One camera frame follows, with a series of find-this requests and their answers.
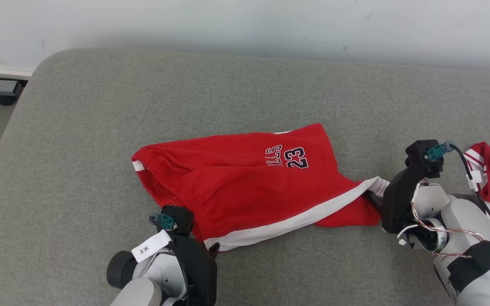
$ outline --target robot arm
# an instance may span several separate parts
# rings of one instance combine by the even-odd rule
[[[111,306],[214,306],[214,258],[219,244],[207,250],[189,237],[194,214],[184,207],[163,207],[158,217],[151,216],[150,220],[158,231],[168,231],[171,242],[140,263],[128,251],[113,256],[107,267],[107,282],[122,291]]]
[[[434,147],[437,141],[410,145],[407,168],[383,199],[371,197],[383,230],[398,234],[402,245],[433,253],[436,275],[457,306],[490,305],[490,219],[482,210],[490,211],[475,195],[457,198],[428,183],[443,171],[443,157],[430,154]],[[480,205],[470,201],[474,197]]]

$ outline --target white trim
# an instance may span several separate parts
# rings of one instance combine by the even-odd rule
[[[472,166],[471,169],[470,169],[470,171],[479,170],[481,172],[484,172],[484,167],[482,167],[480,164],[478,164],[478,162],[474,161],[474,159],[471,159],[470,157],[468,157],[466,155],[464,156],[464,158]]]
[[[136,172],[145,170],[145,166],[140,161],[134,161],[132,162],[132,164],[134,165],[134,169],[136,169]]]
[[[31,78],[32,73],[33,72],[0,69],[0,78],[23,79],[27,81]]]
[[[328,217],[333,213],[336,213],[336,211],[339,211],[347,204],[354,201],[361,194],[366,192],[366,190],[377,190],[379,186],[381,186],[381,183],[383,183],[383,181],[385,180],[383,180],[379,176],[376,176],[375,178],[365,180],[364,182],[360,183],[358,186],[347,191],[344,194],[341,194],[331,200],[312,207],[311,209],[304,211],[299,215],[295,215],[294,217],[291,217],[289,219],[264,225],[262,227],[233,231],[219,238],[209,238],[204,240],[204,244],[207,248],[210,248],[211,246],[213,246],[213,244],[218,242],[220,244],[220,250],[227,251],[241,246],[256,244],[257,242],[286,234],[293,230],[303,228],[306,225],[313,224]]]
[[[389,184],[389,181],[380,178],[379,180],[375,181],[372,186],[368,188],[368,190],[373,191],[377,196],[383,196],[383,193],[385,192],[385,189],[387,189],[387,186],[389,186]]]
[[[474,150],[470,149],[470,150],[468,150],[468,151],[466,151],[466,152],[464,152],[464,153],[466,153],[466,154],[470,155],[471,157],[474,157],[474,158],[475,158],[475,159],[477,159],[477,160],[478,160],[480,163],[485,164],[485,162],[484,162],[484,158],[482,157],[482,155],[479,155],[479,153],[477,153],[476,151],[474,151]]]

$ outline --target teal connector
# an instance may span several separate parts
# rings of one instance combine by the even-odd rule
[[[173,217],[163,214],[161,215],[159,213],[153,214],[152,217],[154,217],[155,221],[158,222],[161,228],[167,231],[175,229],[175,219],[173,219]]]
[[[434,147],[426,151],[426,155],[424,156],[424,158],[432,162],[436,159],[441,159],[445,153],[449,153],[454,150],[452,147],[449,146],[452,144],[454,145],[452,141],[446,141],[444,143],[435,145]]]

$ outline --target black cable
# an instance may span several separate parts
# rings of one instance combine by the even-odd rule
[[[470,180],[472,180],[472,174],[470,172],[470,169],[468,168],[468,163],[466,162],[466,159],[464,158],[464,154],[462,153],[461,149],[459,149],[459,147],[457,147],[454,144],[450,144],[449,147],[452,147],[453,149],[455,149],[455,151],[457,151],[457,153],[459,153],[459,156],[461,157],[462,162],[464,163],[464,168],[466,169],[466,174],[467,174],[468,178],[470,178]],[[475,193],[478,196],[478,198],[480,199],[480,203],[482,204],[485,211],[488,213],[488,215],[490,217],[490,209],[487,207],[487,204],[485,204],[485,201],[481,198],[480,193],[478,191],[476,191]]]

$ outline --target number 23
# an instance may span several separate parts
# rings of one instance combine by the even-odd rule
[[[288,161],[286,163],[287,167],[303,169],[309,166],[308,160],[305,158],[305,151],[303,147],[297,147],[295,149],[285,151],[285,153],[283,153],[283,156]],[[297,161],[293,161],[293,156],[297,156],[299,159]]]

